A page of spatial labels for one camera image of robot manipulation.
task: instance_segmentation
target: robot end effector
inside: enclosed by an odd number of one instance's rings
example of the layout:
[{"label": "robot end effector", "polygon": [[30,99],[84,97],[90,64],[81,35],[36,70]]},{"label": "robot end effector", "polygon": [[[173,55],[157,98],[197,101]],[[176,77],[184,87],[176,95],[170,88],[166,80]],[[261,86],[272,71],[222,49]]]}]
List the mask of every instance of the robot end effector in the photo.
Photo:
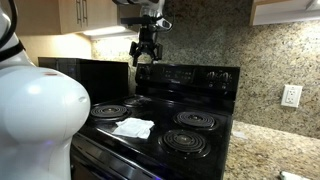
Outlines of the robot end effector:
[{"label": "robot end effector", "polygon": [[133,66],[138,63],[142,53],[148,54],[152,62],[162,59],[162,45],[157,43],[158,32],[170,31],[172,24],[162,16],[165,0],[113,0],[119,5],[140,4],[141,17],[121,18],[121,24],[129,26],[140,24],[139,42],[132,42],[129,54],[133,57]]}]

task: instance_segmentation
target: wall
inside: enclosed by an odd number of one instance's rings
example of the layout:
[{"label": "wall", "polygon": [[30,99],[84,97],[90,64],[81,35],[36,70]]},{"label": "wall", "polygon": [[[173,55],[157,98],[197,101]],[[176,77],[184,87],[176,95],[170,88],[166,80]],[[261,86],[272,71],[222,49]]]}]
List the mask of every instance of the wall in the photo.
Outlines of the wall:
[{"label": "wall", "polygon": [[19,36],[29,58],[38,65],[38,57],[91,58],[91,42],[77,35]]},{"label": "wall", "polygon": [[[162,63],[240,66],[235,120],[320,138],[320,21],[250,27],[250,0],[166,4],[176,19],[159,36]],[[122,40],[93,41],[93,57],[131,63]],[[303,86],[299,108],[280,106],[284,84]]]}]

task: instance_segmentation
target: oven handle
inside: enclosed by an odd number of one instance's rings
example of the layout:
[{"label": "oven handle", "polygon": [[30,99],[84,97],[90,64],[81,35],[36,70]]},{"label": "oven handle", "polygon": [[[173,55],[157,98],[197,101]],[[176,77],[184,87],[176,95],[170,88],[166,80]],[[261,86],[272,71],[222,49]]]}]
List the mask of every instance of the oven handle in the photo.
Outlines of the oven handle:
[{"label": "oven handle", "polygon": [[[82,155],[75,147],[72,147],[70,149],[70,156],[77,161],[79,164],[81,164],[83,167],[86,168],[87,171],[90,172],[91,175],[95,176],[97,180],[119,180],[119,178],[114,177],[114,175],[106,172],[106,171],[101,171],[99,168],[96,166],[92,165],[91,161],[88,160],[84,155]],[[74,179],[74,175],[76,173],[76,166],[71,163],[70,165],[70,170],[71,170],[71,179],[72,180],[77,180]]]}]

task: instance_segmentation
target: granite countertop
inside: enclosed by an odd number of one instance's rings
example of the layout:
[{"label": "granite countertop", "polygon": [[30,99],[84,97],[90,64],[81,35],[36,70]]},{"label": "granite countertop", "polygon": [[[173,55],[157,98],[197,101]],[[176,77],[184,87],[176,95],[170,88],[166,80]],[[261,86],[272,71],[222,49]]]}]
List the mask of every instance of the granite countertop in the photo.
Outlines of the granite countertop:
[{"label": "granite countertop", "polygon": [[234,121],[224,179],[279,179],[280,171],[319,180],[320,139]]}]

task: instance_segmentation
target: cabinet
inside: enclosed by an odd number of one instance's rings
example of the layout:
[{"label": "cabinet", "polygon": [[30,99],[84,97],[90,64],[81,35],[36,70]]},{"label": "cabinet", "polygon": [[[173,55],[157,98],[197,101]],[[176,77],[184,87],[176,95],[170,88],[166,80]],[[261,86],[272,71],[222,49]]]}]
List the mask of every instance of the cabinet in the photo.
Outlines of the cabinet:
[{"label": "cabinet", "polygon": [[250,25],[320,19],[317,0],[254,0]]},{"label": "cabinet", "polygon": [[[8,0],[0,0],[10,16]],[[58,35],[120,25],[121,17],[138,17],[139,6],[112,0],[15,0],[17,35]]]},{"label": "cabinet", "polygon": [[120,7],[111,0],[59,0],[61,32],[120,25],[120,17],[139,16],[140,7]]},{"label": "cabinet", "polygon": [[[8,0],[1,7],[11,17]],[[18,9],[17,35],[61,34],[58,0],[15,0]]]}]

